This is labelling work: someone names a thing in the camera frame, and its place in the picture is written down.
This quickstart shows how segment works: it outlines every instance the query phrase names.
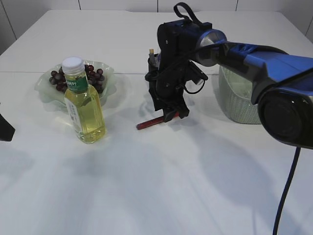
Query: black strap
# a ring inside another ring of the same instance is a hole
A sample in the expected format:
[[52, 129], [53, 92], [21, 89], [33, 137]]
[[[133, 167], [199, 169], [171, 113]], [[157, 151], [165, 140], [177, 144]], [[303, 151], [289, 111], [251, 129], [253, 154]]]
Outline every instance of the black strap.
[[179, 12], [178, 10], [178, 6], [181, 6], [182, 8], [184, 8], [188, 15], [190, 16], [191, 20], [197, 24], [200, 28], [204, 28], [204, 29], [210, 29], [212, 28], [212, 24], [211, 23], [202, 23], [201, 21], [198, 20], [198, 18], [196, 17], [195, 13], [192, 11], [192, 9], [190, 8], [190, 6], [188, 6], [188, 4], [184, 3], [184, 2], [179, 2], [174, 6], [174, 12], [176, 13], [176, 15], [180, 18], [184, 18], [187, 21], [190, 21], [189, 17], [186, 15], [183, 15]]

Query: black cable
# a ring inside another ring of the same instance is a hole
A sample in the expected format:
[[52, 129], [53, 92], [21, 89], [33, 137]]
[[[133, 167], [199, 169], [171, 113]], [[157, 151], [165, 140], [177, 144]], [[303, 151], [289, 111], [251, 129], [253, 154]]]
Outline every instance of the black cable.
[[295, 168], [296, 168], [297, 163], [298, 163], [298, 159], [299, 159], [299, 156], [300, 156], [300, 150], [301, 150], [301, 148], [297, 147], [296, 150], [295, 150], [295, 153], [294, 153], [294, 158], [293, 158], [293, 162], [292, 162], [292, 165], [291, 165], [291, 168], [290, 168], [289, 176], [288, 176], [288, 179], [287, 179], [287, 182], [286, 182], [286, 185], [285, 185], [285, 188], [284, 188], [284, 191], [283, 191], [283, 194], [282, 194], [282, 197], [280, 199], [279, 206], [278, 206], [278, 209], [277, 209], [277, 214], [276, 214], [274, 228], [273, 228], [273, 235], [277, 235], [280, 216], [282, 214], [282, 210], [283, 210], [284, 203], [285, 203], [285, 200], [286, 200], [286, 197], [287, 197], [287, 193], [288, 193], [288, 190], [290, 188], [290, 185], [291, 185], [291, 182], [292, 182], [292, 178], [293, 178], [293, 175], [294, 175], [294, 172], [295, 172]]
[[188, 94], [197, 94], [197, 93], [199, 93], [199, 92], [202, 90], [202, 88], [204, 87], [204, 85], [205, 85], [205, 80], [203, 80], [202, 86], [201, 86], [200, 89], [197, 90], [196, 92], [190, 92], [190, 91], [188, 91], [187, 88], [186, 88], [186, 86], [183, 85], [183, 84], [182, 84], [181, 86], [184, 88], [184, 90], [185, 90]]

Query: white bottle cap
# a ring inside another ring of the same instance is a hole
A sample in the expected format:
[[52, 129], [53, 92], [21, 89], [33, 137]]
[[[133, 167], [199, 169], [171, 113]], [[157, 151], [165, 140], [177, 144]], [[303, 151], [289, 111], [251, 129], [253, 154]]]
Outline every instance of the white bottle cap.
[[62, 70], [68, 75], [80, 74], [85, 71], [85, 65], [81, 58], [70, 57], [62, 62]]

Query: white wall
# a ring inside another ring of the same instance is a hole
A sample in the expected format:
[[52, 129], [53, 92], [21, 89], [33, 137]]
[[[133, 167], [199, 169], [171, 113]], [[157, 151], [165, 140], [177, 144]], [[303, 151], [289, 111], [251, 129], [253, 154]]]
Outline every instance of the white wall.
[[[182, 0], [194, 11], [235, 11], [237, 0]], [[180, 0], [158, 0], [159, 12], [173, 12]]]
[[238, 11], [280, 11], [290, 0], [239, 0]]
[[0, 1], [0, 55], [14, 43], [15, 36]]
[[82, 10], [157, 12], [157, 0], [80, 0]]
[[313, 18], [313, 0], [290, 0], [281, 12], [303, 34], [306, 34]]
[[311, 42], [313, 42], [313, 23], [311, 23], [311, 25], [310, 25], [310, 28], [309, 28], [308, 33], [307, 33], [307, 37], [308, 37], [308, 39], [311, 40]]
[[25, 33], [48, 10], [79, 10], [78, 0], [2, 0], [2, 2], [17, 37]]

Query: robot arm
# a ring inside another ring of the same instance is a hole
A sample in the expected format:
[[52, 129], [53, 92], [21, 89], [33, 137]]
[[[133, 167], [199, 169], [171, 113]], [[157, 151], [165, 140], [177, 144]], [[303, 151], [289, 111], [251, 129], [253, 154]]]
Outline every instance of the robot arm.
[[186, 82], [207, 80], [192, 61], [207, 67], [219, 64], [252, 82], [251, 102], [258, 104], [260, 120], [269, 134], [283, 143], [313, 149], [313, 58], [288, 55], [274, 47], [228, 42], [211, 23], [201, 23], [187, 4], [178, 3], [174, 11], [184, 19], [159, 26], [158, 68], [149, 69], [145, 77], [155, 110], [163, 110], [165, 122], [176, 112], [180, 118], [188, 116], [182, 96]]

